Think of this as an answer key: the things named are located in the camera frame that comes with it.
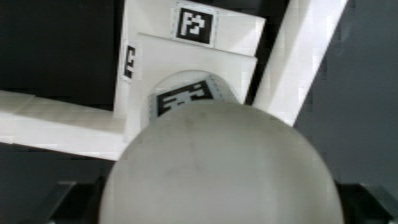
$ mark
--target black surface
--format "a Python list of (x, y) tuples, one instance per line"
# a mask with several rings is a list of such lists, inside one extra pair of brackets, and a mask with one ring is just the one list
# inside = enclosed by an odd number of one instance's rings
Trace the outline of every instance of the black surface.
[(0, 144), (0, 223), (31, 219), (59, 181), (93, 183), (114, 162)]
[(0, 0), (0, 89), (112, 110), (123, 0)]
[(395, 221), (377, 199), (359, 184), (338, 185), (345, 224), (390, 224)]

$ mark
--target white panel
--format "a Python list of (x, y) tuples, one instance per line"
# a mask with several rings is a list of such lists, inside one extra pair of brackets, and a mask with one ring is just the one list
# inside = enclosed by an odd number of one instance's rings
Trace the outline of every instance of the white panel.
[(15, 142), (15, 113), (34, 99), (34, 95), (0, 91), (0, 142)]
[[(214, 38), (207, 45), (191, 40), (176, 38), (180, 8), (198, 12), (207, 12), (214, 16)], [(253, 56), (256, 53), (260, 36), (263, 31), (265, 19), (226, 9), (207, 6), (199, 3), (176, 0), (128, 0), (125, 6), (125, 24), (123, 24), (123, 45), (135, 44), (137, 34), (175, 39), (178, 41), (214, 47), (219, 50)], [(127, 48), (121, 47), (116, 107), (114, 115), (119, 118), (127, 116), (128, 89), (130, 82), (123, 78)]]
[(237, 100), (246, 101), (256, 58), (159, 37), (139, 35), (137, 75), (132, 80), (127, 140), (148, 126), (150, 94), (159, 83), (182, 71), (214, 73), (226, 81)]
[(255, 107), (295, 124), (347, 0), (292, 0)]
[(34, 98), (15, 114), (15, 127), (16, 144), (118, 160), (125, 120), (111, 111)]

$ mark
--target white curved object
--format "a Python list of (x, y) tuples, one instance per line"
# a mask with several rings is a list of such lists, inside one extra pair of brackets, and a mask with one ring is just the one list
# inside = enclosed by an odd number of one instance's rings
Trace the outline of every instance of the white curved object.
[(299, 132), (253, 107), (191, 104), (141, 133), (102, 224), (342, 224), (334, 181)]

